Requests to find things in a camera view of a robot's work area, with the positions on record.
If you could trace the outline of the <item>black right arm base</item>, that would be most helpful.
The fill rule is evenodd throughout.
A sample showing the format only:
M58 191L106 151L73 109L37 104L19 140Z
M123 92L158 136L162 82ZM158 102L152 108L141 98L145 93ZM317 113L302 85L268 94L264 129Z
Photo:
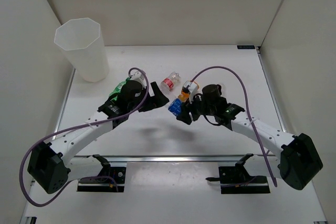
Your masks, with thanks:
M235 194L269 194L270 189L266 176L251 176L244 165L252 161L254 154L246 154L234 166L221 165L218 167L218 177L207 177L211 185L219 184L222 195Z

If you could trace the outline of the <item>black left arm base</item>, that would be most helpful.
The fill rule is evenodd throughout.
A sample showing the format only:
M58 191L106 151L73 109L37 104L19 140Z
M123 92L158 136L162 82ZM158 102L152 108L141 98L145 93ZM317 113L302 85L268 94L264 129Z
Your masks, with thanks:
M126 163L112 163L98 154L93 155L93 158L99 161L101 170L96 176L81 178L78 181L77 191L90 193L123 193L127 171Z

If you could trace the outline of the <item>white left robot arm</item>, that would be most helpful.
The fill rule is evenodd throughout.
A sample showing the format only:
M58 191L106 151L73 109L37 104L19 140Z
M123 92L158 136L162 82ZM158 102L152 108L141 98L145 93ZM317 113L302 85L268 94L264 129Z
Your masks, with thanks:
M165 106L169 99L156 82L149 90L136 80L124 82L119 91L110 94L103 105L82 125L58 133L58 138L41 141L30 151L27 171L48 194L60 191L71 180L93 177L105 182L110 176L108 161L92 154L78 163L73 158L91 142L125 122L131 112L147 112Z

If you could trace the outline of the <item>clear bottle blue label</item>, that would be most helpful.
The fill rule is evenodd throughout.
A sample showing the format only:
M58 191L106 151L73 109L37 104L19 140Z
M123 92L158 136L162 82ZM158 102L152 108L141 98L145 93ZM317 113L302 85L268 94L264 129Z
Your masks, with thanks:
M168 110L174 115L179 116L182 112L182 104L183 102L176 98L173 102L169 105Z

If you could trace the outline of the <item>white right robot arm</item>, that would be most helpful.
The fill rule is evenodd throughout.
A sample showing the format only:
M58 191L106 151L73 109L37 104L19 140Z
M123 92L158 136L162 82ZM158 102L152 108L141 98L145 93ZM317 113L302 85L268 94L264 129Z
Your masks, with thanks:
M273 153L279 163L280 178L290 187L302 190L322 170L323 163L310 136L292 135L248 116L247 110L228 103L219 84L210 84L191 100L181 104L176 118L190 125L200 116L214 117L217 126L244 135Z

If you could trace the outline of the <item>green plastic soda bottle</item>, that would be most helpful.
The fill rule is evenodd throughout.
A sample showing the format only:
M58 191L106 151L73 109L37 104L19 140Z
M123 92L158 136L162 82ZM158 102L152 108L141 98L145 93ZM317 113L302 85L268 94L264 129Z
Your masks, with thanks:
M118 99L118 95L121 92L122 87L130 80L130 77L127 77L124 81L121 81L114 90L109 94L108 101L114 102Z

